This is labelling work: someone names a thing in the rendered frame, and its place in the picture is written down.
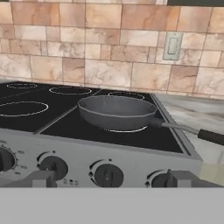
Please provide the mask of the dark range hood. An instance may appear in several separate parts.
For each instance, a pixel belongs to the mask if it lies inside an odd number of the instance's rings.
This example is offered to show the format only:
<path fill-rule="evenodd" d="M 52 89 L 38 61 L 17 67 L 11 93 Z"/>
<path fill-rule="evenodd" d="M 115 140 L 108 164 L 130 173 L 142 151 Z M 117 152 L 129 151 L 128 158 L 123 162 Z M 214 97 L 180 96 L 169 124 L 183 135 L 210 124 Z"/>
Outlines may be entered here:
<path fill-rule="evenodd" d="M 224 7 L 224 0 L 167 0 L 167 5 Z"/>

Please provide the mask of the dark grey frying pan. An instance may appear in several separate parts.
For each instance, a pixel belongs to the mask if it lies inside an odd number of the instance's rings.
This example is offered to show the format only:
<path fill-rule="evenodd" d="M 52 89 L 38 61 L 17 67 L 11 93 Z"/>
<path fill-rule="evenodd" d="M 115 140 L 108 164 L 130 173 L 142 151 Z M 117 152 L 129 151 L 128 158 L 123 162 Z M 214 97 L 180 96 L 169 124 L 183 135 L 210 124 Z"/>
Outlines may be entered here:
<path fill-rule="evenodd" d="M 158 108 L 137 98 L 95 95 L 78 101 L 80 116 L 89 124 L 105 130 L 131 131 L 145 126 L 185 130 L 197 138 L 224 146 L 224 135 L 206 129 L 164 122 L 156 118 Z"/>

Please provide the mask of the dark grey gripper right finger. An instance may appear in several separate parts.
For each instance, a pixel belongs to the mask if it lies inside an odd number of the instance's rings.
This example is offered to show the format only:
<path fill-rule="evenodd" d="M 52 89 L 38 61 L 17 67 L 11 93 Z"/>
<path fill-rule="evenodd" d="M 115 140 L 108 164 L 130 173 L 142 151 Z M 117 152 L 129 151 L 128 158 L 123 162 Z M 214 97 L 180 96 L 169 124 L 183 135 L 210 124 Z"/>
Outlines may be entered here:
<path fill-rule="evenodd" d="M 219 185 L 202 180 L 190 171 L 168 171 L 167 187 L 219 187 Z"/>

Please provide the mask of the cream cupboard front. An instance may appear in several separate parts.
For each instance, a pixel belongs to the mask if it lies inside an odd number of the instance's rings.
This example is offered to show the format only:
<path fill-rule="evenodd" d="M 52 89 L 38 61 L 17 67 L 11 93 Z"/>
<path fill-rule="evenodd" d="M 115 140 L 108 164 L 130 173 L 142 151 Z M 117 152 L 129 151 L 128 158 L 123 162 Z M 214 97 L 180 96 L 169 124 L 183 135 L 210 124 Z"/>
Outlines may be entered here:
<path fill-rule="evenodd" d="M 201 166 L 199 173 L 201 179 L 224 186 L 224 164 L 207 164 Z"/>

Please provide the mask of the silver stove with black hob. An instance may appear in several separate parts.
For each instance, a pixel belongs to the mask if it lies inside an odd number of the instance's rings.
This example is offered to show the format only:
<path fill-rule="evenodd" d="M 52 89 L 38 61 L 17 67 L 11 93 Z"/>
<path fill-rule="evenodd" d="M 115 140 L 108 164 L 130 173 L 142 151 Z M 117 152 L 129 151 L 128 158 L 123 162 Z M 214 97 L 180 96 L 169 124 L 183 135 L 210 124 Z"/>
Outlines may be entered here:
<path fill-rule="evenodd" d="M 110 89 L 58 86 L 22 81 L 0 82 L 0 147 L 16 164 L 0 171 L 0 187 L 41 171 L 44 158 L 62 158 L 68 173 L 58 187 L 97 187 L 95 170 L 112 164 L 123 172 L 120 187 L 151 187 L 161 173 L 198 174 L 202 159 L 178 129 L 145 126 L 131 131 L 98 128 L 86 122 L 78 101 L 95 95 L 117 95 L 147 101 L 164 122 L 172 118 L 154 94 Z"/>

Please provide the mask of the black stove knob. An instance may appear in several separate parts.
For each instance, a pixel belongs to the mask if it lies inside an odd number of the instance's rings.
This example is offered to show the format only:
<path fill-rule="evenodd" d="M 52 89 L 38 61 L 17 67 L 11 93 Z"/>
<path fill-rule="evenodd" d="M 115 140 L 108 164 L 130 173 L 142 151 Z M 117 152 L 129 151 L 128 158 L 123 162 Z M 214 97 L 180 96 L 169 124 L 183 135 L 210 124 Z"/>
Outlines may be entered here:
<path fill-rule="evenodd" d="M 168 182 L 168 174 L 167 173 L 161 173 L 158 174 L 152 181 L 151 186 L 152 187 L 167 187 Z"/>
<path fill-rule="evenodd" d="M 4 147 L 0 147 L 0 172 L 7 172 L 16 164 L 16 158 L 14 154 L 5 149 Z"/>
<path fill-rule="evenodd" d="M 123 171 L 113 164 L 101 164 L 94 172 L 94 180 L 100 187 L 120 187 Z"/>
<path fill-rule="evenodd" d="M 57 180 L 63 179 L 68 173 L 67 163 L 60 157 L 49 156 L 43 159 L 39 165 L 41 171 L 54 171 Z"/>

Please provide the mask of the grey wall outlet plate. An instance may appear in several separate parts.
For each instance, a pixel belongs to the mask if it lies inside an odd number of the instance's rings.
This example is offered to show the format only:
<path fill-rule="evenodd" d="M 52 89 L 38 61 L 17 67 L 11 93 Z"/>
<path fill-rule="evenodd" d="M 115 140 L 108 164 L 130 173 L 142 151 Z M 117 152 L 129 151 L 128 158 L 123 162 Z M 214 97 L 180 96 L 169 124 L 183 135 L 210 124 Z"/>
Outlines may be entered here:
<path fill-rule="evenodd" d="M 168 31 L 164 43 L 163 60 L 178 60 L 184 33 Z"/>

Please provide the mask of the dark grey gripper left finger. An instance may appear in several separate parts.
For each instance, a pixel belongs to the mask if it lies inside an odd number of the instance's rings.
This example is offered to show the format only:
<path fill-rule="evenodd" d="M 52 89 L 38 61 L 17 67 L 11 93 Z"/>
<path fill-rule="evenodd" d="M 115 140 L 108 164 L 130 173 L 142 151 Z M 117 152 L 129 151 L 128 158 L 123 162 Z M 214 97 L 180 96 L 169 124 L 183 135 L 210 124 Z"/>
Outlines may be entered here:
<path fill-rule="evenodd" d="M 55 171 L 34 171 L 26 178 L 19 181 L 13 181 L 6 187 L 56 187 L 56 172 Z"/>

